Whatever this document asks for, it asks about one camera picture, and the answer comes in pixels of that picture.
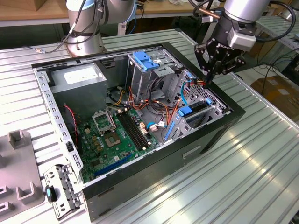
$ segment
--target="green circuit board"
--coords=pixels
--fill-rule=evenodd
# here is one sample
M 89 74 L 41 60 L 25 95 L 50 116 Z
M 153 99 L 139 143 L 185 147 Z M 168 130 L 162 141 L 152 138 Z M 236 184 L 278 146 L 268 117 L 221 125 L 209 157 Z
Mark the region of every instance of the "green circuit board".
M 140 130 L 139 123 L 142 121 L 136 111 L 130 110 L 128 114 L 134 118 L 136 126 Z M 147 142 L 150 142 L 150 145 L 145 150 L 138 151 L 116 114 L 113 114 L 111 117 L 116 126 L 114 132 L 108 131 L 100 135 L 93 119 L 78 126 L 82 138 L 82 152 L 80 153 L 80 157 L 84 165 L 82 169 L 84 182 L 95 179 L 98 176 L 96 174 L 105 172 L 105 168 L 110 168 L 113 164 L 115 165 L 114 168 L 116 168 L 118 163 L 122 165 L 123 163 L 132 161 L 159 146 L 152 135 L 147 135 L 145 139 Z M 97 119 L 96 121 L 99 128 L 105 127 L 109 123 L 105 121 L 104 117 L 101 117 L 101 121 Z

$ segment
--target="expansion slot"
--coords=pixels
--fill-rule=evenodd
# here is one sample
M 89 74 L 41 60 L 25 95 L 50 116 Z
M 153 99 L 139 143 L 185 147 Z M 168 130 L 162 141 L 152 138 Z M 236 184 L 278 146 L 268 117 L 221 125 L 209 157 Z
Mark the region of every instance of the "expansion slot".
M 144 136 L 127 113 L 118 114 L 117 118 L 139 151 L 144 150 L 149 146 Z
M 94 173 L 94 176 L 96 177 L 96 176 L 102 175 L 104 173 L 109 172 L 110 170 L 113 170 L 114 168 L 117 168 L 117 167 L 121 166 L 122 164 L 125 164 L 128 161 L 128 158 L 131 155 L 132 154 L 126 156 L 125 158 L 123 158 L 123 159 L 121 159 L 121 160 L 119 160 L 119 161 L 117 161 L 117 162 L 115 162 L 115 163 L 113 163 L 113 164 L 111 164 L 111 165 L 103 168 L 103 169 L 100 169 L 99 171 L 97 171 L 97 172 Z

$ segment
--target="slotted metal workbench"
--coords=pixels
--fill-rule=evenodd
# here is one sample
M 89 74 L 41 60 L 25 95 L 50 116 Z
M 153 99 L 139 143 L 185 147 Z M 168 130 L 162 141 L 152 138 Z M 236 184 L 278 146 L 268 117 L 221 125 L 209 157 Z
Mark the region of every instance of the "slotted metal workbench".
M 170 42 L 191 62 L 193 42 L 175 30 L 104 38 L 108 50 Z M 43 46 L 51 50 L 56 44 Z M 58 147 L 30 64 L 69 57 L 0 51 L 0 135 L 31 133 L 40 176 L 65 159 Z M 164 178 L 95 223 L 288 223 L 299 209 L 299 129 L 234 74 L 214 81 L 246 110 L 242 119 L 200 158 Z M 56 223 L 41 205 L 4 223 Z M 62 223 L 88 223 L 80 208 Z
M 290 27 L 290 24 L 291 22 L 278 15 L 262 16 L 258 21 L 256 21 L 256 27 L 272 37 L 283 34 Z M 299 24 L 296 22 L 293 30 L 287 36 L 279 39 L 278 41 L 290 49 L 295 50 L 299 48 L 299 41 L 294 38 L 295 34 L 298 33 Z

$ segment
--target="gray plastic tray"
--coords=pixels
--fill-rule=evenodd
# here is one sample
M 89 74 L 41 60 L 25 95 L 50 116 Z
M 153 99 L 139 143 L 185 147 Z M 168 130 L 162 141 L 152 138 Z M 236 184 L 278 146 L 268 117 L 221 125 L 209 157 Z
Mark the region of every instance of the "gray plastic tray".
M 0 222 L 44 201 L 30 133 L 0 137 Z

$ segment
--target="ram slot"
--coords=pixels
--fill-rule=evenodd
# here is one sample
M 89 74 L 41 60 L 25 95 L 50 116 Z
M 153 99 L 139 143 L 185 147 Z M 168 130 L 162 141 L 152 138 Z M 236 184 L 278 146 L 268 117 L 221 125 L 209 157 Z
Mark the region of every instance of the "ram slot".
M 148 147 L 144 136 L 128 114 L 118 114 L 117 118 L 139 151 L 143 150 L 144 147 Z

